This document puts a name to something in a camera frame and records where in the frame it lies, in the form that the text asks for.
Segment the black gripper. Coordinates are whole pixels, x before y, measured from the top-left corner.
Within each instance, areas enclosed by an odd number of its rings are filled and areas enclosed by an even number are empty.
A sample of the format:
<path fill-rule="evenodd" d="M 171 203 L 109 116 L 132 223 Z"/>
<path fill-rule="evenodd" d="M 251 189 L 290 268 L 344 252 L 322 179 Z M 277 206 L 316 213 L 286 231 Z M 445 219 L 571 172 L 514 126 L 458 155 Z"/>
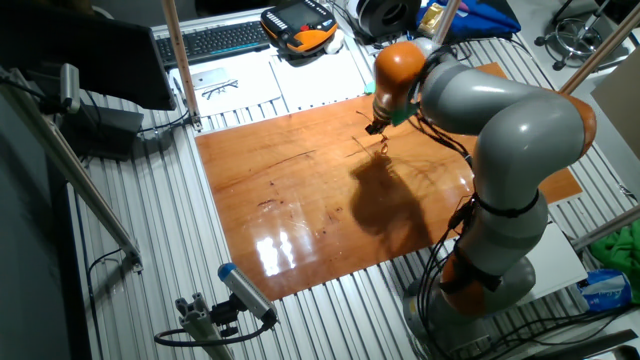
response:
<path fill-rule="evenodd" d="M 365 131 L 369 135 L 374 135 L 375 132 L 378 132 L 377 135 L 381 136 L 382 138 L 387 138 L 387 135 L 384 133 L 384 129 L 389 125 L 389 121 L 376 119 L 372 122 L 372 124 L 369 124 L 365 127 Z"/>

